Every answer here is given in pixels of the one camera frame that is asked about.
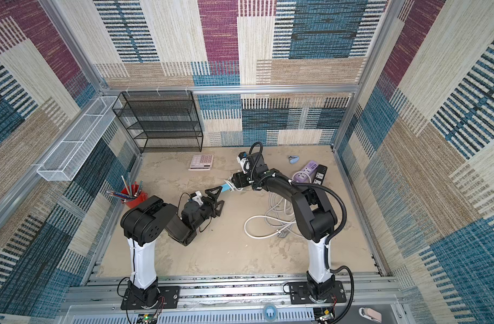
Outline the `teal power strip with cord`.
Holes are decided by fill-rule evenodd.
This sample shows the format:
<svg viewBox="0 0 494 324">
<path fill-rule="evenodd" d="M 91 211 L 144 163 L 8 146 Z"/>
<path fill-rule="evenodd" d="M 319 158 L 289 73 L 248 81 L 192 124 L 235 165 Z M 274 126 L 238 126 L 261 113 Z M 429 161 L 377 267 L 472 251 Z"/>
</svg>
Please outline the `teal power strip with cord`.
<svg viewBox="0 0 494 324">
<path fill-rule="evenodd" d="M 222 187 L 222 191 L 223 192 L 226 192 L 226 191 L 231 191 L 231 192 L 235 192 L 235 191 L 239 191 L 241 192 L 243 190 L 243 188 L 241 187 L 237 187 L 232 181 L 230 180 L 224 180 L 224 184 L 221 186 Z"/>
</svg>

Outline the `black power strip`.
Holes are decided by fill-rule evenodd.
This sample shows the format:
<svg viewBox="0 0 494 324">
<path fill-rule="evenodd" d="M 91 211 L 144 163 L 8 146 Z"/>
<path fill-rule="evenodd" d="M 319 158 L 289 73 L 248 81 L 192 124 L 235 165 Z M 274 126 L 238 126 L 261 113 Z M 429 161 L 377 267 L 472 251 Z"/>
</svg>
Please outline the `black power strip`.
<svg viewBox="0 0 494 324">
<path fill-rule="evenodd" d="M 312 183 L 318 184 L 318 185 L 323 185 L 323 182 L 325 181 L 325 176 L 326 176 L 327 170 L 328 170 L 327 166 L 318 165 Z"/>
</svg>

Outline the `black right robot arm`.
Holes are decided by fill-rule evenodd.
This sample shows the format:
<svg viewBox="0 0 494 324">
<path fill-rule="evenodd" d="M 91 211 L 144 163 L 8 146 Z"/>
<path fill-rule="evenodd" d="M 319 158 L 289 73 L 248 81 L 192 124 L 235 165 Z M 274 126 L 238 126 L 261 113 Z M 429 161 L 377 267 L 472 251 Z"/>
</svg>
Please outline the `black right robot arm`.
<svg viewBox="0 0 494 324">
<path fill-rule="evenodd" d="M 237 160 L 241 171 L 232 176 L 235 186 L 251 186 L 253 190 L 277 194 L 291 203 L 295 224 L 308 241 L 306 276 L 310 298 L 314 301 L 329 298 L 335 287 L 330 241 L 337 233 L 337 216 L 327 197 L 330 190 L 318 184 L 294 182 L 279 170 L 268 168 L 260 152 L 241 152 Z"/>
</svg>

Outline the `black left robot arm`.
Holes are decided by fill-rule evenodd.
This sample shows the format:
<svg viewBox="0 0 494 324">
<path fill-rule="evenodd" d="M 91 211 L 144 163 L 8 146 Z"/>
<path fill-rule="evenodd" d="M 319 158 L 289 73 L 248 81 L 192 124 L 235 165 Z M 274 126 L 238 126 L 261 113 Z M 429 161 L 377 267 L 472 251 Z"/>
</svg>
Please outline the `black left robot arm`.
<svg viewBox="0 0 494 324">
<path fill-rule="evenodd" d="M 152 196 L 125 213 L 120 225 L 129 244 L 132 273 L 121 310 L 159 312 L 177 307 L 180 287 L 159 286 L 154 265 L 156 240 L 166 231 L 179 244 L 189 245 L 203 231 L 202 224 L 221 215 L 222 189 L 218 186 L 190 194 L 182 210 Z"/>
</svg>

